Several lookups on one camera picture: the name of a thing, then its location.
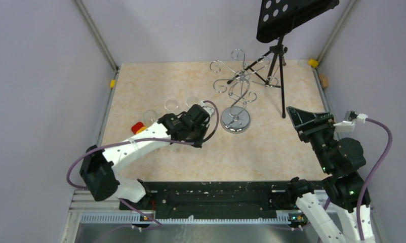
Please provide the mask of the clear wine glass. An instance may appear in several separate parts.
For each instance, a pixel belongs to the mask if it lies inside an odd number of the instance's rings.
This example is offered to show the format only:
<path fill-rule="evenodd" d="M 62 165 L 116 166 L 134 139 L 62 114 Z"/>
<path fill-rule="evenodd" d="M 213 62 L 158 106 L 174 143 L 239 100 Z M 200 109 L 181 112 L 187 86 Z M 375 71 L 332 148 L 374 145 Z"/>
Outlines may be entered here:
<path fill-rule="evenodd" d="M 191 108 L 195 104 L 200 105 L 200 98 L 197 98 L 197 97 L 194 97 L 194 96 L 187 98 L 186 106 L 188 108 Z"/>
<path fill-rule="evenodd" d="M 169 99 L 165 102 L 165 109 L 169 113 L 178 113 L 179 111 L 179 103 L 175 99 Z"/>

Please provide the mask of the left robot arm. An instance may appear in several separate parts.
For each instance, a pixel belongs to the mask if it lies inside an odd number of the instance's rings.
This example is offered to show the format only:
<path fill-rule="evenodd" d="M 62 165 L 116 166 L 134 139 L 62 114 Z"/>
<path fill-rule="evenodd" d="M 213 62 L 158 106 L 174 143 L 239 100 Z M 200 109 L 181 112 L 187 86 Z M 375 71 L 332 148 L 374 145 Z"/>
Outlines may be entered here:
<path fill-rule="evenodd" d="M 121 177 L 120 172 L 139 158 L 165 146 L 179 144 L 201 148 L 209 140 L 209 122 L 219 112 L 212 104 L 200 102 L 180 114 L 167 113 L 148 128 L 126 140 L 92 146 L 82 155 L 79 175 L 94 201 L 111 197 L 126 199 L 138 209 L 150 205 L 151 196 L 138 179 Z"/>

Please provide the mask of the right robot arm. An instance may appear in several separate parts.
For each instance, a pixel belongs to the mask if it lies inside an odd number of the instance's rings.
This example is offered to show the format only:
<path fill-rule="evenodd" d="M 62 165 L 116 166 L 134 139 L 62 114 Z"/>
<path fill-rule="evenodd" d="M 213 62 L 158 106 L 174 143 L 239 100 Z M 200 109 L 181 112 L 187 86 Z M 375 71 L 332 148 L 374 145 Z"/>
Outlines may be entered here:
<path fill-rule="evenodd" d="M 302 142 L 309 143 L 324 173 L 323 188 L 337 213 L 338 228 L 305 179 L 292 179 L 286 189 L 285 201 L 299 209 L 322 242 L 375 242 L 372 229 L 370 197 L 363 187 L 358 169 L 366 165 L 361 143 L 352 138 L 335 139 L 336 132 L 351 132 L 367 115 L 349 111 L 343 121 L 335 122 L 329 112 L 313 113 L 292 106 L 286 108 L 294 129 Z"/>

